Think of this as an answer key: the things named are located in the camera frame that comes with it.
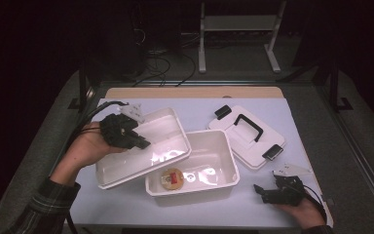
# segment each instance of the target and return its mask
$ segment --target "white lid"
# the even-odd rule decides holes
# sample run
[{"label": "white lid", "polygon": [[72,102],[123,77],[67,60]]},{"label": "white lid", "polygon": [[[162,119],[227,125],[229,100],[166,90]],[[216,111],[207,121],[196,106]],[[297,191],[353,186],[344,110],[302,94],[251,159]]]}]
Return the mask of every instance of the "white lid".
[{"label": "white lid", "polygon": [[284,146],[284,137],[239,105],[229,110],[212,120],[208,127],[226,131],[235,156],[249,168],[260,169],[267,161],[263,154],[275,144]]},{"label": "white lid", "polygon": [[109,154],[98,161],[95,165],[100,188],[111,188],[190,155],[190,143],[173,109],[164,108],[144,118],[145,121],[133,130],[151,144],[145,149],[134,147],[123,153]]}]

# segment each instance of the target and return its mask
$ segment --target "plaid sleeve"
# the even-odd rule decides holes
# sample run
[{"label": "plaid sleeve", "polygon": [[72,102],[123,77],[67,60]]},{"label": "plaid sleeve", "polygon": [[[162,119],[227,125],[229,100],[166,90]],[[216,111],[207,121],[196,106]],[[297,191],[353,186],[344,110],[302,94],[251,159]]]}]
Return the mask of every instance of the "plaid sleeve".
[{"label": "plaid sleeve", "polygon": [[302,231],[302,234],[333,234],[333,230],[328,225],[311,227]]},{"label": "plaid sleeve", "polygon": [[73,187],[46,178],[17,221],[5,233],[61,233],[81,185]]}]

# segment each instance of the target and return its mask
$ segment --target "white plastic container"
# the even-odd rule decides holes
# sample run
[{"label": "white plastic container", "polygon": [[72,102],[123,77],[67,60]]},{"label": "white plastic container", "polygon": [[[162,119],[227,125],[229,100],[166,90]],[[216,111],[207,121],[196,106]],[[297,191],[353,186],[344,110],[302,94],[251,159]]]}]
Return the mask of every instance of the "white plastic container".
[{"label": "white plastic container", "polygon": [[[173,195],[196,195],[195,199],[191,200],[198,202],[197,192],[201,192],[202,198],[208,195],[205,191],[217,190],[215,192],[220,193],[220,189],[228,189],[230,192],[240,180],[239,170],[224,131],[197,131],[186,135],[192,147],[189,158],[154,171],[145,179],[147,192],[155,198],[163,198],[161,202],[164,205],[166,201],[175,201],[168,199],[178,197]],[[161,184],[162,174],[169,168],[179,169],[183,173],[184,183],[179,189],[166,190]],[[207,196],[210,200],[216,197]],[[178,202],[185,199],[186,197],[177,198]]]},{"label": "white plastic container", "polygon": [[100,188],[111,188],[190,155],[190,143],[173,109],[164,108],[144,118],[145,122],[133,130],[151,144],[145,149],[134,147],[123,153],[110,154],[98,161],[96,178]]}]

